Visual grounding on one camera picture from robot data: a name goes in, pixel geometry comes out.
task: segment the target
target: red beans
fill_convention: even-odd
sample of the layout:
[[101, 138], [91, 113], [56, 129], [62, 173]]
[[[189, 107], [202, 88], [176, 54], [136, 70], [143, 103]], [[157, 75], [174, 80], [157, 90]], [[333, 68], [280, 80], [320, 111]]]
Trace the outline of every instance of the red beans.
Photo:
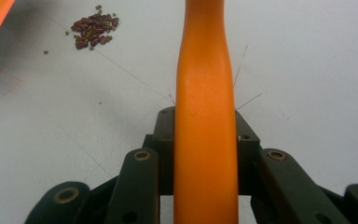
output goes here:
[[76, 21], [71, 27], [73, 31], [80, 33], [80, 36], [75, 35], [75, 47], [77, 49], [87, 48], [90, 44], [89, 48], [93, 50], [98, 43], [104, 45], [112, 40], [112, 36], [104, 36], [102, 34], [104, 32], [115, 31], [119, 18], [116, 17], [115, 13], [113, 14], [114, 18], [110, 14], [101, 14], [102, 12], [98, 11], [98, 14]]

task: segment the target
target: white table surface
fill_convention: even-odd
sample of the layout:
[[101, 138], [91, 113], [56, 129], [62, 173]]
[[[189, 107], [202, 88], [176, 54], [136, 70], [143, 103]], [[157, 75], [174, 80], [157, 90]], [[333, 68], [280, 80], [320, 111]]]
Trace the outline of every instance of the white table surface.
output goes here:
[[[98, 4], [120, 17], [114, 39], [77, 50], [64, 32]], [[184, 12], [173, 0], [15, 2], [0, 29], [0, 223], [23, 223], [61, 182], [118, 175], [173, 105]], [[236, 107], [262, 147], [336, 193], [358, 183], [358, 1], [227, 0], [226, 30]], [[248, 197], [240, 210], [254, 223]]]

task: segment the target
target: white surface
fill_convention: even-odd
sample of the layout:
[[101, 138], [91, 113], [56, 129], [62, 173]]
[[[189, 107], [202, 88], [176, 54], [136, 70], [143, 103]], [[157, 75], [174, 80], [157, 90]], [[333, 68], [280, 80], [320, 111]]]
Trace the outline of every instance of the white surface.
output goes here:
[[[114, 40], [76, 50], [64, 32], [98, 4], [121, 18]], [[118, 174], [172, 105], [184, 11], [173, 0], [15, 2], [0, 29], [0, 223], [22, 223], [61, 182], [95, 188]], [[358, 1], [227, 0], [226, 25], [236, 106], [257, 96], [239, 111], [262, 146], [339, 194], [358, 183]], [[248, 201], [241, 223], [254, 222]]]

